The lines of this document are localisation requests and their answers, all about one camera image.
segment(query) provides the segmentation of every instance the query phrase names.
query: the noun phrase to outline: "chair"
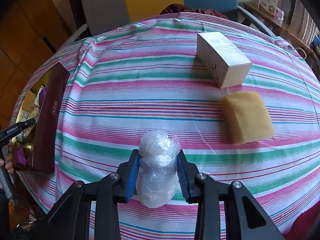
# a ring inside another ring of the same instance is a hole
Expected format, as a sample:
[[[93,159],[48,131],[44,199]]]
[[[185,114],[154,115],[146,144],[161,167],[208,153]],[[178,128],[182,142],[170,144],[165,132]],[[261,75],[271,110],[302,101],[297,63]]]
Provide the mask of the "chair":
[[[78,39],[83,39],[130,23],[125,0],[69,0],[69,2],[78,30],[64,45],[73,43],[79,35]],[[240,13],[245,17],[246,22],[253,23],[262,33],[275,37],[260,20],[238,6],[238,0],[184,0],[184,3],[194,9],[215,9],[235,22]]]

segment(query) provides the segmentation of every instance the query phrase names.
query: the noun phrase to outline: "purple packaging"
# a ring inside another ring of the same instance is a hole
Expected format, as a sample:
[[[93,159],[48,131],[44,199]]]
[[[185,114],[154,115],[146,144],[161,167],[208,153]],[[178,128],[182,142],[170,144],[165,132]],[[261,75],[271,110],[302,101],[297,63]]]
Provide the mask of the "purple packaging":
[[[39,94],[39,106],[40,108],[42,107],[43,101],[44,101],[44,97],[45,94],[47,93],[48,87],[45,87],[44,89],[41,90],[40,94]]]
[[[20,166],[21,168],[26,167],[26,157],[24,155],[23,147],[20,146],[15,150],[14,159],[18,166]]]

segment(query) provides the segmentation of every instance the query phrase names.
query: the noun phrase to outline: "table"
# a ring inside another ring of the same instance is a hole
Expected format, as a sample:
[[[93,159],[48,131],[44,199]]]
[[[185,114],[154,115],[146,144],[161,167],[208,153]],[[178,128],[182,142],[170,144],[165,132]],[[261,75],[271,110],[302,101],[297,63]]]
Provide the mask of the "table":
[[[252,61],[243,85],[219,89],[196,57],[196,35],[206,31],[222,32]],[[200,172],[243,182],[281,232],[319,200],[320,85],[281,37],[196,13],[143,20],[64,47],[25,90],[58,61],[70,78],[57,127],[55,173],[20,173],[45,212],[75,180],[88,183],[115,172],[152,129],[177,135]],[[235,146],[219,100],[244,90],[260,94],[276,135]],[[95,204],[91,209],[93,239]],[[161,208],[148,209],[134,196],[118,210],[122,239],[193,239],[197,206],[187,205],[180,188]],[[225,239],[222,204],[220,210]]]
[[[280,23],[279,21],[274,19],[274,16],[264,12],[262,10],[259,10],[257,8],[257,6],[251,5],[251,4],[247,4],[244,3],[244,8],[249,11],[250,13],[254,14],[258,14],[259,16],[261,16],[264,20],[266,20],[268,23],[270,23],[273,26],[272,32],[277,35],[277,36],[281,36],[281,35],[286,35],[288,36],[288,38],[295,42],[296,44],[298,44],[298,46],[300,46],[301,48],[305,49],[306,52],[311,53],[311,48],[309,46],[307,46],[304,42],[302,42],[301,40],[299,40],[296,36],[294,36],[291,32],[290,32],[290,26],[287,25],[286,23],[282,22]]]

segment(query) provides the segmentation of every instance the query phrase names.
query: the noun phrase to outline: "gray chair back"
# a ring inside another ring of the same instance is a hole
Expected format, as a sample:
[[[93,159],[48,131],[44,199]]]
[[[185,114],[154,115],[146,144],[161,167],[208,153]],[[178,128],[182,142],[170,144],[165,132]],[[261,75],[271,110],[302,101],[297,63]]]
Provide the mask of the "gray chair back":
[[[92,36],[130,23],[125,0],[81,0]]]

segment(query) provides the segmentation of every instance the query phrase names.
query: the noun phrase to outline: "burgundy gift box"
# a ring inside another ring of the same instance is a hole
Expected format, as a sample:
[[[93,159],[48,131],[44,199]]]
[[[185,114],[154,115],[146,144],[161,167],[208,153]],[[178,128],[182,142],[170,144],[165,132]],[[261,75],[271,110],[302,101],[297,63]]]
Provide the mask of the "burgundy gift box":
[[[24,148],[27,148],[25,149],[25,169],[22,170],[21,166],[17,166],[15,167],[17,171],[31,170],[54,173],[54,145],[57,124],[69,76],[68,70],[57,63],[30,89],[31,92],[36,93],[41,85],[47,87],[37,124],[28,140],[21,143]],[[22,109],[19,111],[17,122],[21,117]]]

